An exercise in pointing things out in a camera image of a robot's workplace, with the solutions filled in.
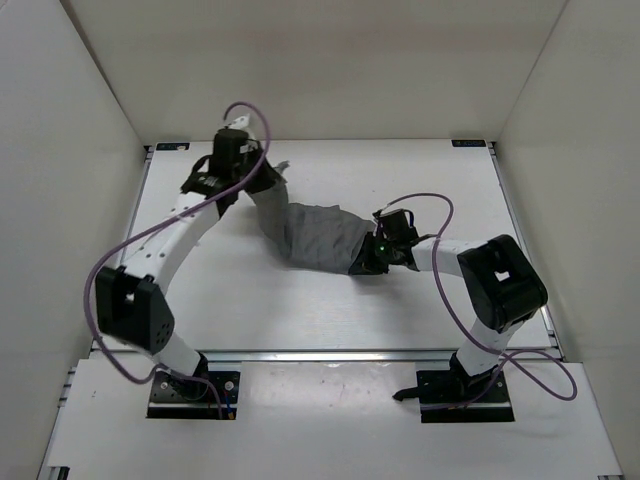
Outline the grey pleated skirt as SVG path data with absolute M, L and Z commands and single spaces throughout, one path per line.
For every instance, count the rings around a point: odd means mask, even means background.
M 266 191 L 248 194 L 258 225 L 275 250 L 295 267 L 347 274 L 374 223 L 337 205 L 291 202 L 284 167 L 273 167 L 280 181 Z

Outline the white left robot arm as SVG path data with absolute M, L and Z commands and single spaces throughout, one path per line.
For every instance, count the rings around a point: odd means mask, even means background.
M 171 223 L 151 233 L 123 264 L 104 266 L 95 277 L 99 332 L 167 368 L 188 398 L 206 392 L 209 373 L 202 355 L 175 332 L 165 295 L 201 237 L 237 201 L 242 182 L 263 156 L 249 127 L 232 122 L 218 130 L 212 152 L 196 161 L 180 187 Z

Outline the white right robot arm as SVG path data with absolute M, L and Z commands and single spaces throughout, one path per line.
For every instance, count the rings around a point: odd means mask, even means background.
M 446 381 L 453 396 L 473 399 L 495 371 L 514 333 L 546 305 L 545 285 L 509 235 L 480 242 L 442 241 L 419 235 L 409 210 L 376 212 L 374 218 L 375 229 L 365 236 L 349 269 L 351 275 L 383 274 L 394 265 L 464 281 L 476 319 L 451 357 Z

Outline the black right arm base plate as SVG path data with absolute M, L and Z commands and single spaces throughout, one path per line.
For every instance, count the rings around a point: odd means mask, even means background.
M 423 424 L 511 423 L 515 414 L 505 375 L 465 386 L 452 370 L 419 370 L 417 385 L 397 391 L 398 402 L 418 399 Z

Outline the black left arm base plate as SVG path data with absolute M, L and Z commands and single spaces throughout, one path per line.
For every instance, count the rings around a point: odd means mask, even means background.
M 151 383 L 146 417 L 169 420 L 235 420 L 238 415 L 241 372 L 230 367 L 209 367 L 208 379 L 218 392 L 219 401 L 205 384 L 185 382 L 166 371 L 157 371 Z

